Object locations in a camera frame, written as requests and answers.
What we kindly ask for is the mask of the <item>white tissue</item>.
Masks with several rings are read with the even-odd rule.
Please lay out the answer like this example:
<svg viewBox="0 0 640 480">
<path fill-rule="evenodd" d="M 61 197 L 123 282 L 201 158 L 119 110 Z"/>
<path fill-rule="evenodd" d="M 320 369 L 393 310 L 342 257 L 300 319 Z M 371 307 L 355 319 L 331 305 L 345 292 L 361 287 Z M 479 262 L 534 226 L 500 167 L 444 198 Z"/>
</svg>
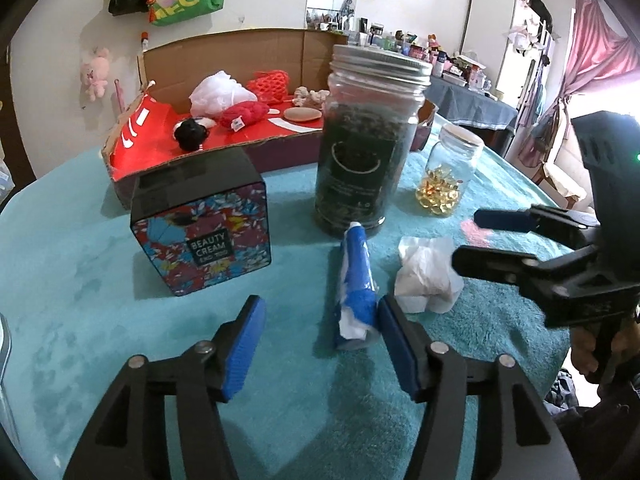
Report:
<svg viewBox="0 0 640 480">
<path fill-rule="evenodd" d="M 462 277 L 451 266 L 454 241 L 450 237 L 404 236 L 398 244 L 401 262 L 394 296 L 407 314 L 449 312 L 458 300 Z"/>
</svg>

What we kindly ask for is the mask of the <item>blue cloth tube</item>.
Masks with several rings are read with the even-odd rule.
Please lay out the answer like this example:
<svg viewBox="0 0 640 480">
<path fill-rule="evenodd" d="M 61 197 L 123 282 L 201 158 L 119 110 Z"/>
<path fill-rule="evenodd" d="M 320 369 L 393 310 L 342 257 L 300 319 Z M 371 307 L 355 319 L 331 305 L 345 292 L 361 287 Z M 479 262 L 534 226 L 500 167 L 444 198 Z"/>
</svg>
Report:
<svg viewBox="0 0 640 480">
<path fill-rule="evenodd" d="M 378 339 L 378 288 L 372 276 L 367 233 L 359 222 L 352 222 L 344 232 L 341 251 L 335 348 L 359 350 Z"/>
</svg>

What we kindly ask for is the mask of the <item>black fuzzy scrunchie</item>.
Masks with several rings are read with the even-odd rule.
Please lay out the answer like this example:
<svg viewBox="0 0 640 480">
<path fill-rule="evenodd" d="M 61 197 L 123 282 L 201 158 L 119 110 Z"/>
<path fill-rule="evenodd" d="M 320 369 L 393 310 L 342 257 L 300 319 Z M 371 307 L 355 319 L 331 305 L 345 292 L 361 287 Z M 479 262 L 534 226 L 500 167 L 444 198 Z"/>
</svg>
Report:
<svg viewBox="0 0 640 480">
<path fill-rule="evenodd" d="M 176 135 L 172 135 L 174 140 L 178 143 L 178 147 L 181 151 L 185 153 L 193 153 L 199 151 L 204 142 L 209 137 L 209 130 L 191 130 L 191 129 L 180 129 L 177 131 Z"/>
</svg>

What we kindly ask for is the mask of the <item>red knitted soft object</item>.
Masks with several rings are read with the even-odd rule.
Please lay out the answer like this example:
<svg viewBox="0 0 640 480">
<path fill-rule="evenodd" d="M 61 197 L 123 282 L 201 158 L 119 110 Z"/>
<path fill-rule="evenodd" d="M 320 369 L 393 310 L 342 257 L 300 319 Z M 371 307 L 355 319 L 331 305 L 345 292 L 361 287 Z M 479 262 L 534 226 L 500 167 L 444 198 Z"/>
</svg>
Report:
<svg viewBox="0 0 640 480">
<path fill-rule="evenodd" d="M 218 125 L 233 132 L 256 124 L 264 119 L 270 111 L 270 106 L 259 101 L 244 101 L 234 104 L 224 110 L 216 119 Z"/>
</svg>

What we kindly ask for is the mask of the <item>pink curtain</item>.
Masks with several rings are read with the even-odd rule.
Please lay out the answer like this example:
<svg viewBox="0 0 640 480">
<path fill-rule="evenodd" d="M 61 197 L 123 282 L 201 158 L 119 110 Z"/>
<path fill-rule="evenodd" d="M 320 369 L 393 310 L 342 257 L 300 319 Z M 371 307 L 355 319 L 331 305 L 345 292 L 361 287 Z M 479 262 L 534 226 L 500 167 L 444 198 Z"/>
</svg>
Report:
<svg viewBox="0 0 640 480">
<path fill-rule="evenodd" d="M 518 159 L 539 166 L 556 137 L 564 133 L 560 121 L 568 117 L 570 98 L 639 79 L 639 45 L 620 36 L 606 21 L 598 0 L 575 0 L 572 41 L 558 95 L 526 134 Z"/>
</svg>

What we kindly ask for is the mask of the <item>small jar of gold capsules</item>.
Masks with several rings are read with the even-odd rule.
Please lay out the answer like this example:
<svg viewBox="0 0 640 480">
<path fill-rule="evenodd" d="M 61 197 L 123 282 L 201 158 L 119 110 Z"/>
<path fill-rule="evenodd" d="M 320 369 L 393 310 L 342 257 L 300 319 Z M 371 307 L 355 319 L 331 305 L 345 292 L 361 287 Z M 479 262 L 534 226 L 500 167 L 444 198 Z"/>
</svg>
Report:
<svg viewBox="0 0 640 480">
<path fill-rule="evenodd" d="M 474 177 L 484 141 L 465 128 L 445 124 L 416 188 L 418 203 L 432 216 L 448 217 Z"/>
</svg>

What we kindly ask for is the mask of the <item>teal fleece table blanket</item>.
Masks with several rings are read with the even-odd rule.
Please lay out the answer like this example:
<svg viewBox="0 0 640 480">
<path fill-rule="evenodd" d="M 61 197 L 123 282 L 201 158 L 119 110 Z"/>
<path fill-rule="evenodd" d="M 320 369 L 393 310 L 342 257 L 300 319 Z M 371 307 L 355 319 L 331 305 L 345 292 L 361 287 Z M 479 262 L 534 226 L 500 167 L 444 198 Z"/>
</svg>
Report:
<svg viewBox="0 0 640 480">
<path fill-rule="evenodd" d="M 414 188 L 435 144 L 409 155 L 384 226 L 369 240 L 380 295 L 392 292 L 403 236 L 469 243 L 480 208 L 551 204 L 491 150 L 449 218 L 426 214 Z M 178 356 L 238 314 L 267 303 L 266 328 L 242 391 L 221 405 L 241 479 L 402 479 L 424 407 L 401 391 L 383 341 L 334 350 L 340 240 L 321 231 L 316 167 L 266 174 L 272 263 L 175 297 L 129 229 L 98 150 L 15 195 L 1 213 L 1 313 L 13 348 L 4 386 L 21 453 L 39 479 L 61 479 L 88 419 L 122 364 Z M 510 353 L 543 396 L 568 350 L 514 287 L 466 281 L 452 310 L 416 317 L 464 356 Z"/>
</svg>

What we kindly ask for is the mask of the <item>dark cloth side table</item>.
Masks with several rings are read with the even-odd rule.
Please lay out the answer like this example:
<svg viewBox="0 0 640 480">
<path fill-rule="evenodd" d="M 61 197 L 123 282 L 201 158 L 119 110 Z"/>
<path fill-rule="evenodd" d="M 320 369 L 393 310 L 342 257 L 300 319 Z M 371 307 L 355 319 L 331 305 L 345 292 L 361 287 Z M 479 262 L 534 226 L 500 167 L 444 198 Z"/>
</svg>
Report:
<svg viewBox="0 0 640 480">
<path fill-rule="evenodd" d="M 432 77 L 424 96 L 437 107 L 437 114 L 452 124 L 477 129 L 515 131 L 518 111 L 484 94 Z"/>
</svg>

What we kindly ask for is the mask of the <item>white refrigerator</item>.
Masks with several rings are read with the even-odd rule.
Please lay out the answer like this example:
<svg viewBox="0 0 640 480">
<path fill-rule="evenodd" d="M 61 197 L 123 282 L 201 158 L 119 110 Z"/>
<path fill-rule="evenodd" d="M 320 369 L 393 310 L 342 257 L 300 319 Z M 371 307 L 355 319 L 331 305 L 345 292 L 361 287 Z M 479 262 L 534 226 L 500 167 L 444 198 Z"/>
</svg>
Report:
<svg viewBox="0 0 640 480">
<path fill-rule="evenodd" d="M 526 0 L 471 0 L 462 52 L 484 65 L 490 91 L 519 108 L 554 38 Z"/>
</svg>

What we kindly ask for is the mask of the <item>large jar of dark tea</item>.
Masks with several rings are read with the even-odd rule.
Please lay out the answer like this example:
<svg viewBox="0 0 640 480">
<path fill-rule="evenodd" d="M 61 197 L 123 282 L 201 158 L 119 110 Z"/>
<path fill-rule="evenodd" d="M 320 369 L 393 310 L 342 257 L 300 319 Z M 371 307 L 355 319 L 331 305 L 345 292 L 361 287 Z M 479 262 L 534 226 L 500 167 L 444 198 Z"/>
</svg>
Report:
<svg viewBox="0 0 640 480">
<path fill-rule="evenodd" d="M 323 104 L 314 214 L 341 235 L 381 229 L 418 126 L 433 67 L 380 49 L 336 46 Z"/>
</svg>

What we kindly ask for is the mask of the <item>floral beauty cream box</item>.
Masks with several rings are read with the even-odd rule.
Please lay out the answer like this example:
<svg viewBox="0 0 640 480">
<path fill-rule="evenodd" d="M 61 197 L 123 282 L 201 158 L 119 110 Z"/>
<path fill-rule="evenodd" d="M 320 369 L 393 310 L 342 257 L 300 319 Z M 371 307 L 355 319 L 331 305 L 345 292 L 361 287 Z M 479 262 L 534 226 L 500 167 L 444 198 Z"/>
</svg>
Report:
<svg viewBox="0 0 640 480">
<path fill-rule="evenodd" d="M 242 148 L 198 152 L 142 174 L 130 230 L 176 296 L 271 263 L 267 187 Z"/>
</svg>

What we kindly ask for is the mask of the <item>beige round sponge pad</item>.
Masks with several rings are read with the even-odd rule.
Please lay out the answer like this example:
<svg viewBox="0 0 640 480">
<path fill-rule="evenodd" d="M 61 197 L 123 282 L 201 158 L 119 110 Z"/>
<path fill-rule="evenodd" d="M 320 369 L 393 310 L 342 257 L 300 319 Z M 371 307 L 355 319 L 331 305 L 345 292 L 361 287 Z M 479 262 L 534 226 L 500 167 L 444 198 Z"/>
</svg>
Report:
<svg viewBox="0 0 640 480">
<path fill-rule="evenodd" d="M 314 122 L 322 117 L 322 111 L 312 107 L 294 106 L 283 112 L 283 118 L 289 122 Z"/>
</svg>

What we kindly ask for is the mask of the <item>red foam fruit net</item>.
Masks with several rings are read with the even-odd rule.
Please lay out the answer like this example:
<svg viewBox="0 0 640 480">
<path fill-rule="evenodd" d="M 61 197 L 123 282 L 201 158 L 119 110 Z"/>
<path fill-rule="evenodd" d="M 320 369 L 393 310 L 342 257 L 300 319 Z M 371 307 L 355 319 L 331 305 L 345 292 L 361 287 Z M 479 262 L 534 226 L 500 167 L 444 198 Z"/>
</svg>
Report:
<svg viewBox="0 0 640 480">
<path fill-rule="evenodd" d="M 272 105 L 285 101 L 289 84 L 290 76 L 285 70 L 268 70 L 254 73 L 254 78 L 246 84 L 246 88 L 254 93 L 259 102 Z"/>
</svg>

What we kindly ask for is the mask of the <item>white fluffy star bunny clip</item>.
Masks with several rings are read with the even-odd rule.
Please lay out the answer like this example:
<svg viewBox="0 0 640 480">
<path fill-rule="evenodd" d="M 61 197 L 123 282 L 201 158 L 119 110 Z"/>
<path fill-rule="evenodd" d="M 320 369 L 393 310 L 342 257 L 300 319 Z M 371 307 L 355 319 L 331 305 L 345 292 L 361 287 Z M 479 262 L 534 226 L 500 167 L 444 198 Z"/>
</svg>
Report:
<svg viewBox="0 0 640 480">
<path fill-rule="evenodd" d="M 213 128 L 214 125 L 216 125 L 216 122 L 213 119 L 207 117 L 189 117 L 180 120 L 180 122 L 177 122 L 172 129 L 172 134 L 175 136 L 177 131 L 180 129 L 195 129 L 198 131 L 201 131 L 203 129 L 209 130 Z"/>
</svg>

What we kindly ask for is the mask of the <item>open cardboard box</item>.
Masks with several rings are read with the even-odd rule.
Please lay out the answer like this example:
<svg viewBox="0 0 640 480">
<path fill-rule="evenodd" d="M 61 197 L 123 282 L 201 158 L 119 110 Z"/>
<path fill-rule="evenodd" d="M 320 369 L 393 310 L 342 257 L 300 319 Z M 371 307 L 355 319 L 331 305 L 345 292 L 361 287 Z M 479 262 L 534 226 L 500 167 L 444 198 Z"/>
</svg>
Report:
<svg viewBox="0 0 640 480">
<path fill-rule="evenodd" d="M 266 28 L 165 44 L 138 57 L 139 95 L 102 158 L 117 198 L 137 178 L 184 156 L 240 146 L 260 172 L 318 159 L 337 32 Z"/>
</svg>

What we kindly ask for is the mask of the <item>white mesh bath pouf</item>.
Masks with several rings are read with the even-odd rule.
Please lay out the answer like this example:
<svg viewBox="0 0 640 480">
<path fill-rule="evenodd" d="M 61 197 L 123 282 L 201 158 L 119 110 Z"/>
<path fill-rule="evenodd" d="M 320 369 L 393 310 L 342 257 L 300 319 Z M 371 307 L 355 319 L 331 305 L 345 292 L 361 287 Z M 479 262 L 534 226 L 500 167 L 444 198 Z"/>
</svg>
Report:
<svg viewBox="0 0 640 480">
<path fill-rule="evenodd" d="M 219 117 L 235 104 L 256 102 L 257 96 L 229 74 L 220 70 L 203 79 L 189 96 L 194 117 Z"/>
</svg>

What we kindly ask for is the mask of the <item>pink plush toy on wall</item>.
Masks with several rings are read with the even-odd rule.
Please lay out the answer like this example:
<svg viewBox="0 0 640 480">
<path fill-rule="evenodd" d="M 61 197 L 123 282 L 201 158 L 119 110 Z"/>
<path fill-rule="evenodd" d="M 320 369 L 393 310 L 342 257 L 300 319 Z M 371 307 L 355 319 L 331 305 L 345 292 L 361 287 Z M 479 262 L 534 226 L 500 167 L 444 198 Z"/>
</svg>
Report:
<svg viewBox="0 0 640 480">
<path fill-rule="evenodd" d="M 90 102 L 105 96 L 110 69 L 110 51 L 107 48 L 96 50 L 91 61 L 81 65 L 80 81 Z"/>
</svg>

